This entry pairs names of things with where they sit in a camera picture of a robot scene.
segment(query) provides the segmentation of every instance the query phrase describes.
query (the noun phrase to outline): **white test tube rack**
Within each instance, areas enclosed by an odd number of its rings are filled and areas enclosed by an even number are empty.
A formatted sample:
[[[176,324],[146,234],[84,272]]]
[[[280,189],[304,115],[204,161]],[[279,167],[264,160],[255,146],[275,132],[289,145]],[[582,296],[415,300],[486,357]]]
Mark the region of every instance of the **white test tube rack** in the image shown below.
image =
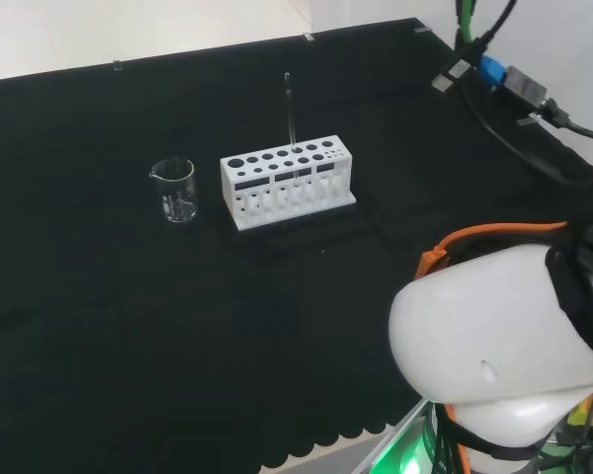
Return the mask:
[[[338,136],[220,160],[222,194],[238,230],[353,204],[352,155]]]

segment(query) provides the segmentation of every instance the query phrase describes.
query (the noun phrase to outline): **metal clip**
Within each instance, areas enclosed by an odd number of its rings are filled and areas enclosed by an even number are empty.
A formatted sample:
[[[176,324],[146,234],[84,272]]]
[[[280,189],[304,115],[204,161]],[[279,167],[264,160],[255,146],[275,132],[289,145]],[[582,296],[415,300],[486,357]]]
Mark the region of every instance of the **metal clip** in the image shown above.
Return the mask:
[[[524,125],[532,125],[534,123],[538,123],[538,117],[537,116],[529,116],[529,117],[525,117],[525,118],[519,118],[518,120],[516,120],[516,123],[520,126],[524,126]]]

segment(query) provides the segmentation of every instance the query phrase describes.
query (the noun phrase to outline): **black strap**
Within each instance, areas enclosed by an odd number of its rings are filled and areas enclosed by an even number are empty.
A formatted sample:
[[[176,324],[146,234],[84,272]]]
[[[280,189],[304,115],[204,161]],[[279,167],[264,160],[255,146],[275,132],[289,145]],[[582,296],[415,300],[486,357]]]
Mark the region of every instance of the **black strap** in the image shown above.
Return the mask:
[[[578,241],[567,233],[551,246],[546,264],[557,302],[577,334],[593,351],[593,285],[577,259]]]
[[[549,435],[529,446],[506,447],[494,444],[473,432],[468,431],[456,422],[453,422],[446,413],[444,405],[435,405],[435,414],[437,415],[438,427],[443,428],[446,439],[454,440],[458,444],[474,449],[475,451],[489,454],[494,459],[503,461],[529,461],[538,456],[540,450],[545,445]]]

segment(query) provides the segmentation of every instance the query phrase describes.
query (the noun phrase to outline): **black cloth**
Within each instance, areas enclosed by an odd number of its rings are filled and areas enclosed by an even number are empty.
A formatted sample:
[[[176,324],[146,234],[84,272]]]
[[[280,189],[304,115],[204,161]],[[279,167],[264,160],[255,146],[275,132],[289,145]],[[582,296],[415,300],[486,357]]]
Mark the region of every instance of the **black cloth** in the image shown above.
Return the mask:
[[[254,473],[403,417],[387,318],[420,254],[593,205],[431,87],[452,52],[421,26],[0,81],[0,473]],[[288,142],[287,71],[297,139],[341,137],[358,204],[238,234],[218,160]],[[485,99],[520,146],[593,172]],[[198,177],[184,232],[147,179],[173,153]]]

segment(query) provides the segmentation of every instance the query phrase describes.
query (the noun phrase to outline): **black surface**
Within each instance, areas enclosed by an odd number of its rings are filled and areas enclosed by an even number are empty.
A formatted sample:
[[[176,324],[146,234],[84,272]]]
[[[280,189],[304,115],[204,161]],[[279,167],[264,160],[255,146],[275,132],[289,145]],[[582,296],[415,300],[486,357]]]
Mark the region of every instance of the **black surface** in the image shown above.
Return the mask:
[[[402,418],[418,396],[387,317],[420,253],[593,204],[430,87],[450,52],[419,26],[0,81],[0,473],[253,473]],[[358,205],[238,235],[218,160],[288,142],[286,71],[297,138],[341,137]],[[566,176],[592,172],[493,119]],[[198,177],[183,231],[147,179],[172,153]]]

